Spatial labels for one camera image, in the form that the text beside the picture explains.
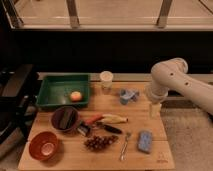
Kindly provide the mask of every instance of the small bowl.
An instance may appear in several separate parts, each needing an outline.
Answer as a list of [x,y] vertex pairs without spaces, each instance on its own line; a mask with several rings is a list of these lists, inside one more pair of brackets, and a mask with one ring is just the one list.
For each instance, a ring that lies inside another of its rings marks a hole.
[[58,149],[59,140],[52,132],[41,132],[37,134],[29,146],[29,153],[32,158],[44,161],[51,158]]
[[52,126],[62,132],[74,131],[79,120],[78,111],[72,106],[58,108],[52,115]]

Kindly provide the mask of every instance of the green tray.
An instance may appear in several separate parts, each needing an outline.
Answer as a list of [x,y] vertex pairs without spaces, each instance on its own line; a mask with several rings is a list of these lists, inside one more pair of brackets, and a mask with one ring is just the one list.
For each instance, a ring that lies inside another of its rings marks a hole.
[[[83,95],[80,102],[72,102],[69,94],[79,91]],[[41,108],[60,106],[87,106],[90,98],[90,75],[76,74],[64,76],[46,76],[41,84],[36,104]]]

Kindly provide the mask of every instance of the orange bowl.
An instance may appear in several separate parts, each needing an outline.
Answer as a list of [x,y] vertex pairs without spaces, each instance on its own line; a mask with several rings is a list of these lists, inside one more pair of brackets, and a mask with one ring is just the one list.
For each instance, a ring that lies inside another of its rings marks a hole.
[[37,134],[29,146],[29,153],[32,158],[44,161],[51,158],[58,149],[59,140],[52,132],[41,132]]

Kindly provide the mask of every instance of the white cup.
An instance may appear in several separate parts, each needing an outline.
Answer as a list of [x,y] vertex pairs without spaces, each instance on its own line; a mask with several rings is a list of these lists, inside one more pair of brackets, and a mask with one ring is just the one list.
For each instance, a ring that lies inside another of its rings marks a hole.
[[101,86],[103,89],[110,89],[112,86],[113,74],[110,71],[100,73]]

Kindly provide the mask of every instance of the blue sponge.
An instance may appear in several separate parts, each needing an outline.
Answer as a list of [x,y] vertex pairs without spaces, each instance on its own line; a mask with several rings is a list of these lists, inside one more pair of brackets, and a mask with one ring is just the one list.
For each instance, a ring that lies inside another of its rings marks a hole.
[[149,131],[141,131],[138,141],[138,149],[145,153],[150,153],[152,145],[152,133]]

